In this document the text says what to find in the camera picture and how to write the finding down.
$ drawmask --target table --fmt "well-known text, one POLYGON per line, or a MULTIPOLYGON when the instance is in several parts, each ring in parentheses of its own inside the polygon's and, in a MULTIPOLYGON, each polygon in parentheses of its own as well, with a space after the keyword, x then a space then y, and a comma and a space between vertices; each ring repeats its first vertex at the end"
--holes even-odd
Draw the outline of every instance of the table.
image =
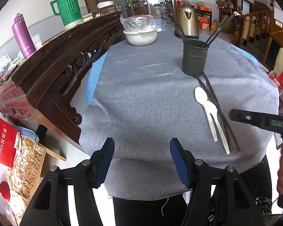
POLYGON ((81 149, 82 117, 70 101, 92 63, 124 39, 120 14, 63 31, 35 51, 0 88, 2 115, 41 124, 81 149))
POLYGON ((205 10, 200 10, 200 9, 195 9, 196 15, 203 17, 204 15, 210 17, 210 30, 212 29, 212 12, 210 11, 205 11, 205 10))
POLYGON ((158 200, 185 192, 170 154, 173 137, 196 159, 218 168, 233 165, 239 173, 264 157, 272 133, 230 121, 228 115, 232 108, 278 114, 275 83, 229 43, 217 38, 210 45, 204 71, 241 149, 230 142, 227 155, 195 100, 199 82, 181 70, 182 55, 182 39, 172 31, 158 32, 151 45, 136 47, 125 40, 109 48, 80 137, 89 155, 107 137, 114 139, 105 180, 109 195, 158 200))

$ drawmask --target gray tablecloth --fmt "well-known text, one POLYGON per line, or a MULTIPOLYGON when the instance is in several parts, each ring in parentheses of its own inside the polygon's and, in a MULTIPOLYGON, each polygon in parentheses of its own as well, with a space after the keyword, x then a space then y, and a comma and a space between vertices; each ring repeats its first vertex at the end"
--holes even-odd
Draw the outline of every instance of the gray tablecloth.
MULTIPOLYGON (((171 158, 173 137, 195 158, 219 168, 233 165, 240 173, 265 155, 272 133, 247 124, 229 121, 240 152, 234 149, 226 155, 220 137, 214 142, 194 97, 199 83, 181 71, 182 54, 182 40, 167 31, 159 32, 151 45, 136 47, 123 41, 109 48, 80 137, 89 155, 107 137, 115 140, 104 183, 109 195, 157 200, 187 191, 171 158)), ((278 113, 275 83, 227 42, 216 39, 211 44, 205 73, 225 116, 232 108, 278 113)))

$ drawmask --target white bowl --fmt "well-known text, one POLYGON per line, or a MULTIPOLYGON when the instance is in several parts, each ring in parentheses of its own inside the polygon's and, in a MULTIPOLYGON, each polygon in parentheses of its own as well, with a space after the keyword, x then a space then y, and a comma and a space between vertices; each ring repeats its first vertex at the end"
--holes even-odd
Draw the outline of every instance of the white bowl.
POLYGON ((149 45, 155 42, 157 38, 157 27, 152 31, 143 31, 143 32, 126 32, 126 38, 130 44, 134 46, 144 46, 149 45))
POLYGON ((100 2, 97 5, 97 8, 107 7, 107 6, 110 6, 110 5, 113 5, 113 4, 114 4, 113 1, 100 2))

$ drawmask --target purple water bottle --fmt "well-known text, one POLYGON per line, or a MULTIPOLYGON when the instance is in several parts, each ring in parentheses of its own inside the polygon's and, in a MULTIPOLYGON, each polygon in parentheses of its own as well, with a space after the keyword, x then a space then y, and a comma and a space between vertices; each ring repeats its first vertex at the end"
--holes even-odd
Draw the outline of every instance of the purple water bottle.
POLYGON ((20 47, 20 50, 24 58, 28 58, 28 56, 31 55, 34 51, 36 51, 36 49, 29 35, 25 20, 23 18, 23 14, 17 13, 13 17, 12 23, 13 25, 11 28, 13 30, 15 39, 20 47))

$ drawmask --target tiled floor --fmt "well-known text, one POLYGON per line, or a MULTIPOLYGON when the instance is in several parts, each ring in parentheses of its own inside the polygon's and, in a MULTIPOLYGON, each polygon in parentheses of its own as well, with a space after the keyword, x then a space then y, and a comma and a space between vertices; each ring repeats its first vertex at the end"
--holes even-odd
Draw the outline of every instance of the tiled floor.
MULTIPOLYGON (((165 31, 165 30, 173 31, 174 30, 173 26, 170 23, 168 23, 166 20, 163 20, 162 18, 155 19, 155 24, 159 27, 161 31, 165 31)), ((210 31, 201 30, 200 33, 209 34, 210 31)), ((231 35, 228 33, 221 33, 219 37, 227 42, 231 40, 231 35)), ((77 112, 80 113, 81 115, 84 113, 84 111, 87 108, 85 91, 86 91, 88 75, 89 74, 87 74, 85 78, 82 80, 82 84, 71 102, 72 106, 75 107, 77 109, 77 112)), ((37 128, 36 125, 32 125, 32 124, 29 125, 28 123, 26 124, 30 126, 33 130, 36 130, 37 128)), ((45 141, 46 141, 46 145, 49 148, 53 149, 57 153, 60 153, 61 155, 67 158, 66 162, 59 161, 58 166, 61 169, 68 168, 68 167, 74 167, 79 162, 83 161, 84 159, 89 158, 87 154, 76 149, 71 144, 69 144, 67 141, 55 136, 51 132, 47 132, 45 141)), ((279 154, 279 151, 277 151, 275 148, 274 138, 272 138, 272 140, 267 145, 266 154, 267 154, 267 158, 269 161, 270 172, 272 176, 273 200, 275 200, 278 197, 278 193, 276 191, 276 183, 277 183, 277 171, 279 168, 280 154, 279 154)), ((48 161, 48 163, 53 163, 53 162, 56 163, 56 160, 48 161)), ((71 193, 71 188, 69 189, 69 191, 70 191, 69 209, 73 211, 75 210, 75 203, 74 203, 73 193, 71 193)), ((104 186, 102 185, 99 189, 94 189, 93 191, 95 193, 95 199, 96 199, 96 203, 99 209, 100 216, 103 221, 103 225, 104 226, 115 225, 113 202, 112 202, 112 199, 109 199, 109 196, 104 186)), ((275 203, 273 205, 272 212, 281 213, 282 210, 278 208, 275 203)), ((75 213, 72 214, 71 223, 72 223, 72 226, 78 225, 78 220, 76 218, 75 213)))

